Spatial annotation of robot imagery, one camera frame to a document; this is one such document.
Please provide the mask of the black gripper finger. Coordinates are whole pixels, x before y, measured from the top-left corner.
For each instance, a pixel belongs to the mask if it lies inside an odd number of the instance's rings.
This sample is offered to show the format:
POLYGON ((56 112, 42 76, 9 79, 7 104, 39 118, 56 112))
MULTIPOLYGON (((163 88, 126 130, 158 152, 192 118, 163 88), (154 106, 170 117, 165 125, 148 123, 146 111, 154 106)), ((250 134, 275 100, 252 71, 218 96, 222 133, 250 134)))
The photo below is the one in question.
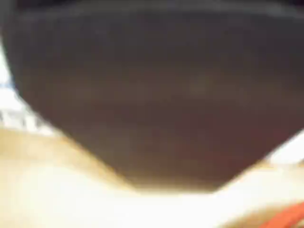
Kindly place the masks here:
POLYGON ((19 96, 138 189, 215 190, 304 127, 301 0, 3 0, 19 96))

